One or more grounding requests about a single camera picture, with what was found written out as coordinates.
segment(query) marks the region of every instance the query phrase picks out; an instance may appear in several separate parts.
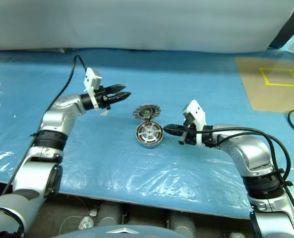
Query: clear plastic sheet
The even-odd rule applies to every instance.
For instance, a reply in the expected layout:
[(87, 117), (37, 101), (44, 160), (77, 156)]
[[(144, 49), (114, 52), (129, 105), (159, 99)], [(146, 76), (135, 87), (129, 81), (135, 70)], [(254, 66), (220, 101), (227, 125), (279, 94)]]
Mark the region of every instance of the clear plastic sheet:
[[(278, 137), (291, 154), (289, 179), (294, 182), (294, 131), (286, 114), (252, 111), (234, 55), (123, 50), (0, 52), (0, 181), (10, 178), (29, 135), (66, 82), (75, 54), (101, 73), (102, 85), (125, 84), (132, 95), (112, 105), (107, 116), (92, 110), (77, 119), (64, 150), (61, 192), (248, 218), (246, 191), (227, 154), (181, 146), (178, 137), (168, 134), (154, 149), (136, 141), (136, 107), (157, 104), (162, 113), (154, 121), (182, 124), (181, 110), (192, 99), (206, 112), (208, 124), (255, 127)], [(293, 60), (292, 54), (281, 51), (250, 56)], [(65, 95), (83, 93), (83, 78), (78, 65)], [(277, 157), (285, 167), (279, 150)]]

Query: yellow square marking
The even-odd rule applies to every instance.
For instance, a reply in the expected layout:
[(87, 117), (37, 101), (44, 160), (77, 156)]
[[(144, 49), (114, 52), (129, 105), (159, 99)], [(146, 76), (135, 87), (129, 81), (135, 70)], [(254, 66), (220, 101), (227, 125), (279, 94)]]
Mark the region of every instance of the yellow square marking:
[(272, 70), (272, 71), (289, 71), (292, 77), (294, 78), (294, 69), (293, 68), (259, 68), (262, 77), (265, 80), (266, 85), (269, 86), (283, 86), (283, 87), (294, 87), (294, 84), (289, 84), (289, 83), (270, 83), (268, 80), (268, 77), (265, 74), (265, 70)]

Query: floor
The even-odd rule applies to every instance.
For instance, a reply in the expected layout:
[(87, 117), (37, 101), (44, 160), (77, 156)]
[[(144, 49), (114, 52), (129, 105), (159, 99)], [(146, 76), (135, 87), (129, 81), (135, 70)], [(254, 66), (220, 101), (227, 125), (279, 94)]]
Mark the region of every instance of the floor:
[[(101, 201), (80, 198), (59, 194), (47, 200), (40, 209), (40, 212), (27, 234), (27, 238), (50, 238), (59, 234), (62, 222), (69, 216), (61, 227), (61, 234), (78, 229), (82, 217), (88, 214), (89, 210), (98, 209)], [(152, 225), (166, 227), (167, 210), (137, 205), (127, 205), (126, 223), (131, 225)], [(223, 234), (240, 232), (246, 238), (252, 238), (249, 220), (232, 219), (226, 217), (193, 214), (198, 238), (222, 238)]]

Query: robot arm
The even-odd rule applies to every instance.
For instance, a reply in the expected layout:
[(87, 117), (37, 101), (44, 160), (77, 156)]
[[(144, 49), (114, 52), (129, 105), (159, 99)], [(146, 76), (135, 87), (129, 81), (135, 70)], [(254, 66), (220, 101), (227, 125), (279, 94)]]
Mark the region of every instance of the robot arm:
[(22, 237), (43, 202), (58, 193), (62, 176), (59, 164), (76, 118), (93, 108), (110, 109), (110, 104), (130, 95), (120, 92), (125, 88), (123, 85), (100, 86), (101, 79), (97, 72), (87, 68), (84, 79), (87, 93), (61, 97), (44, 114), (34, 144), (15, 176), (13, 193), (0, 196), (0, 238)]
[(280, 173), (274, 169), (267, 146), (251, 135), (241, 135), (219, 142), (240, 130), (212, 133), (191, 131), (238, 127), (229, 124), (206, 125), (205, 113), (193, 100), (183, 110), (184, 125), (170, 124), (164, 130), (181, 136), (180, 144), (205, 145), (225, 151), (233, 160), (248, 193), (253, 212), (250, 218), (256, 237), (269, 238), (275, 234), (294, 237), (294, 208), (280, 182)]

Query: metal disc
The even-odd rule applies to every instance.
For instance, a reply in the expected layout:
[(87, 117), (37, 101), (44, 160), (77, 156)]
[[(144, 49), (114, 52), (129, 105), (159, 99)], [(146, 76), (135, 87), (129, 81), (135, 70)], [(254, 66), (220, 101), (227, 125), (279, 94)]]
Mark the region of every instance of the metal disc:
[(158, 105), (144, 104), (133, 111), (133, 116), (138, 120), (151, 120), (160, 115), (161, 109)]
[(154, 148), (163, 139), (162, 127), (156, 122), (145, 121), (137, 127), (136, 138), (141, 145)]

